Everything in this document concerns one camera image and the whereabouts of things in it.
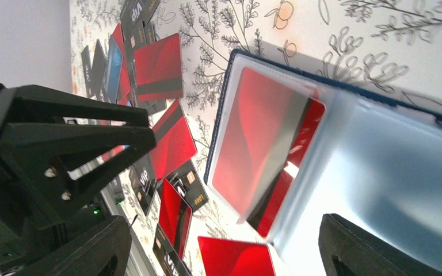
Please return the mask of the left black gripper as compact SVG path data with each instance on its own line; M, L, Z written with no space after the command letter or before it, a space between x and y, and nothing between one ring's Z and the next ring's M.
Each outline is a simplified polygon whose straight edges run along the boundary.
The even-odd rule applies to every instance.
M0 84L0 267L38 258L33 231L72 218L155 145L144 109Z

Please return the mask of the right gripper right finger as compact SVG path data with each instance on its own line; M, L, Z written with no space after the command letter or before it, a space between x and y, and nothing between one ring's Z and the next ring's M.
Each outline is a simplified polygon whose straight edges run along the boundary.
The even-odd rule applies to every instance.
M442 275L338 214L324 214L318 246L327 275Z

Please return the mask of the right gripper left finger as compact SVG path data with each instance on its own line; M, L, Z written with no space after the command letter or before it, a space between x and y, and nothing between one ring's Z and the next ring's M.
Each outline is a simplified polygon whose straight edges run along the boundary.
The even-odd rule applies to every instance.
M131 244L125 217L110 216L15 275L124 275Z

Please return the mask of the blue card holder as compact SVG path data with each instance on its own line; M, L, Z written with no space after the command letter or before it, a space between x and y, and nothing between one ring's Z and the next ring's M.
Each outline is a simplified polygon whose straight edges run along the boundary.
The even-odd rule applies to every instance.
M204 176L211 178L241 71L248 67L325 106L265 238L295 275L327 275L318 238L338 214L442 272L442 113L234 50Z

